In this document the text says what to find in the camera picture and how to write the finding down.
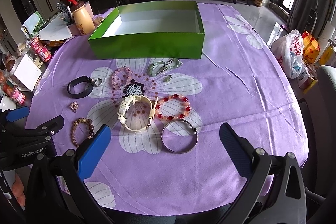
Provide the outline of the person's left hand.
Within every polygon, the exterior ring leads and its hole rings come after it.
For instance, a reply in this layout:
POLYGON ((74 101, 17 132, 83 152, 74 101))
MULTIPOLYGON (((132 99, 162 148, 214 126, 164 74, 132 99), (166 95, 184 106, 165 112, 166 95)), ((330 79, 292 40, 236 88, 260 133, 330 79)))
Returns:
POLYGON ((15 181, 14 183, 12 184, 12 192, 15 196, 15 198, 17 199, 19 205, 21 207, 24 207, 25 206, 25 203, 26 203, 26 197, 25 197, 25 194, 24 194, 24 186, 23 186, 23 183, 20 179, 20 177, 18 176, 17 173, 15 173, 15 181))

